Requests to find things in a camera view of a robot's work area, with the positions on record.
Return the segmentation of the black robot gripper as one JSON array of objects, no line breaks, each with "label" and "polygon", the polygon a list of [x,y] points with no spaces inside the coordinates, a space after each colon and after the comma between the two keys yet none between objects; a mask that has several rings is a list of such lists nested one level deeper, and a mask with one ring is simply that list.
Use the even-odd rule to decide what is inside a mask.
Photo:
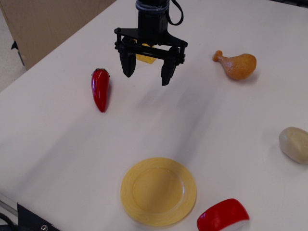
[{"label": "black robot gripper", "polygon": [[[168,26],[178,26],[183,21],[183,11],[178,7],[181,17],[177,23],[170,19],[169,7],[137,7],[137,28],[116,28],[115,49],[119,52],[122,70],[131,77],[136,67],[136,54],[140,53],[163,60],[161,69],[162,86],[169,84],[176,66],[184,63],[187,42],[168,32]],[[154,48],[142,46],[147,43]]]}]

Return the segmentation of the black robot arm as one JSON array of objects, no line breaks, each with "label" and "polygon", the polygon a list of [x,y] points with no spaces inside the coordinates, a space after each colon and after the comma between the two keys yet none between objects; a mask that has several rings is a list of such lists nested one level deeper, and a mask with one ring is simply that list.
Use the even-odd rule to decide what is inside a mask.
[{"label": "black robot arm", "polygon": [[183,11],[174,0],[173,4],[181,12],[181,18],[173,23],[169,15],[168,0],[137,0],[137,28],[116,28],[115,49],[119,53],[123,73],[131,77],[136,67],[136,55],[144,55],[164,61],[161,69],[162,86],[169,84],[176,67],[185,61],[188,43],[168,32],[168,25],[178,26],[183,21]]}]

